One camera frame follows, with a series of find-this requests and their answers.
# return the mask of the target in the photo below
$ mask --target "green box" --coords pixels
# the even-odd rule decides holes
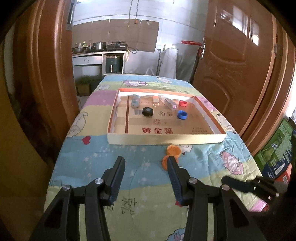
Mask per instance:
[[[265,147],[254,156],[264,177],[277,178],[287,169],[292,158],[292,133],[293,128],[283,119]]]

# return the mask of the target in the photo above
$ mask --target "bottle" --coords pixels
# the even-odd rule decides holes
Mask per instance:
[[[271,155],[274,153],[274,151],[279,147],[281,144],[282,138],[281,134],[277,134],[277,139],[274,141],[274,143],[271,144],[270,147],[266,148],[265,150],[262,151],[262,154],[265,158],[266,162],[269,162],[271,159]]]

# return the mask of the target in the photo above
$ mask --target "blue bottle cap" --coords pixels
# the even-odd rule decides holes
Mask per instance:
[[[183,111],[183,110],[179,110],[178,113],[177,113],[177,117],[181,120],[185,120],[187,118],[187,113],[186,111]]]

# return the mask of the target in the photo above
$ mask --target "door panel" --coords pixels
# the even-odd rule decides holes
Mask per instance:
[[[241,135],[269,82],[275,19],[256,0],[210,1],[205,42],[193,86]]]

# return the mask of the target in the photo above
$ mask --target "silver bolt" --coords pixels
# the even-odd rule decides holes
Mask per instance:
[[[95,184],[101,184],[104,180],[101,178],[97,178],[94,182]]]
[[[197,179],[194,178],[194,177],[191,177],[191,178],[189,178],[189,182],[190,182],[191,184],[196,184],[196,183],[197,183]]]
[[[228,185],[226,185],[226,184],[223,184],[223,185],[222,185],[222,189],[223,189],[224,191],[228,191],[228,190],[230,189],[230,187],[229,187]]]
[[[69,185],[64,185],[64,186],[62,187],[62,189],[63,189],[64,191],[68,191],[68,190],[70,189],[70,186],[69,186]]]

